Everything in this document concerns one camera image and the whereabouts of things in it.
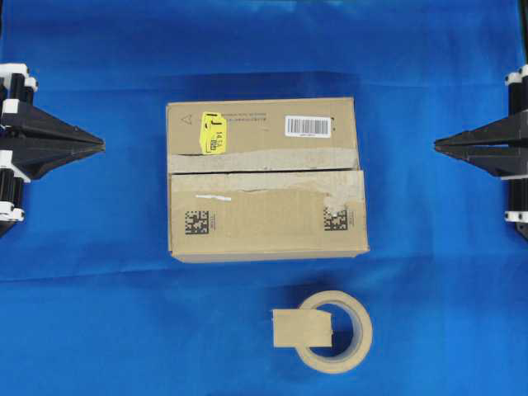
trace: black plastic part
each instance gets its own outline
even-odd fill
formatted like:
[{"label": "black plastic part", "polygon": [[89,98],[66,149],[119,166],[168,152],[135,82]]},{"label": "black plastic part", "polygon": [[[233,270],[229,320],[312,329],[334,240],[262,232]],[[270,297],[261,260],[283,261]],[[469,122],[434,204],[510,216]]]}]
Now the black plastic part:
[{"label": "black plastic part", "polygon": [[15,177],[15,186],[13,194],[13,204],[15,208],[22,209],[22,201],[24,199],[24,180],[20,177]]},{"label": "black plastic part", "polygon": [[18,103],[17,113],[2,114],[2,125],[10,125],[25,136],[41,139],[62,139],[104,145],[104,142],[88,132],[66,124],[30,103]]},{"label": "black plastic part", "polygon": [[0,112],[2,111],[3,101],[7,99],[7,89],[3,86],[3,78],[0,78]]},{"label": "black plastic part", "polygon": [[[0,103],[17,99],[16,112],[3,113],[0,150],[12,152],[12,165],[30,179],[105,150],[105,142],[33,106],[34,91],[26,87],[24,74],[14,73],[9,92],[0,78]],[[24,181],[9,169],[0,170],[0,200],[22,209]],[[0,221],[0,237],[17,222]]]},{"label": "black plastic part", "polygon": [[528,78],[523,78],[522,82],[513,82],[508,86],[508,115],[513,115],[519,111],[526,109],[523,107],[523,87],[528,84]]},{"label": "black plastic part", "polygon": [[9,87],[9,98],[10,99],[23,99],[24,98],[24,82],[26,77],[24,74],[14,73],[11,75],[11,86]]},{"label": "black plastic part", "polygon": [[11,169],[0,170],[0,201],[15,200],[15,173]]},{"label": "black plastic part", "polygon": [[57,167],[99,153],[104,146],[67,140],[5,138],[0,139],[0,150],[11,150],[13,165],[35,180]]},{"label": "black plastic part", "polygon": [[0,221],[0,238],[3,237],[7,231],[12,229],[13,225],[16,223],[16,221]]},{"label": "black plastic part", "polygon": [[35,95],[35,92],[33,91],[33,88],[31,87],[25,87],[24,88],[24,97],[23,101],[29,104],[33,104],[33,96]]}]

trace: blue cloth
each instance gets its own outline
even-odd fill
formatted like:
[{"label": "blue cloth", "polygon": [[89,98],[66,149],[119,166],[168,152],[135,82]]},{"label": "blue cloth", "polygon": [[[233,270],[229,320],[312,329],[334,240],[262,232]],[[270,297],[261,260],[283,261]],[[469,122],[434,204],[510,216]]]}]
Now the blue cloth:
[{"label": "blue cloth", "polygon": [[[3,20],[35,104],[106,153],[32,184],[0,241],[0,394],[528,394],[528,245],[504,184],[432,144],[507,113],[516,1],[10,0]],[[356,99],[372,251],[171,259],[165,105],[331,96]],[[271,309],[328,289],[375,327],[344,375],[271,346]]]}]

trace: box flap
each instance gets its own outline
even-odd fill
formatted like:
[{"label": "box flap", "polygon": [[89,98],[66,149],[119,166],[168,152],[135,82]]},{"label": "box flap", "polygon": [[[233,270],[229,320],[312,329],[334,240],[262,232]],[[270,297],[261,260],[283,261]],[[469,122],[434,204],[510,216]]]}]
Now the box flap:
[{"label": "box flap", "polygon": [[[216,155],[200,145],[208,114],[226,123]],[[167,139],[170,174],[359,168],[350,97],[171,103]]]},{"label": "box flap", "polygon": [[362,171],[173,175],[171,200],[177,257],[369,250]]}]

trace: barcode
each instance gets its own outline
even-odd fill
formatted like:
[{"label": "barcode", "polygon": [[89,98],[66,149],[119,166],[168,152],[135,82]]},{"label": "barcode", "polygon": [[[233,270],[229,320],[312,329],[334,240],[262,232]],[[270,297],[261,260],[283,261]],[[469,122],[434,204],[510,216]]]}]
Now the barcode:
[{"label": "barcode", "polygon": [[286,116],[286,136],[300,138],[329,138],[331,136],[329,117]]}]

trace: packing tape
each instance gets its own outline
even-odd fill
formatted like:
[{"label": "packing tape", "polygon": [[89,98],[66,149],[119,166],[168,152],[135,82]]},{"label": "packing tape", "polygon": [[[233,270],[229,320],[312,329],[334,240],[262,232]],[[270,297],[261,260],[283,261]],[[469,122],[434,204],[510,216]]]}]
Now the packing tape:
[{"label": "packing tape", "polygon": [[354,335],[350,346],[341,354],[324,357],[312,352],[308,346],[296,346],[301,360],[308,366],[326,374],[340,374],[359,365],[369,353],[372,344],[372,322],[361,303],[342,291],[323,291],[308,297],[299,309],[316,309],[333,304],[344,309],[350,316]]}]

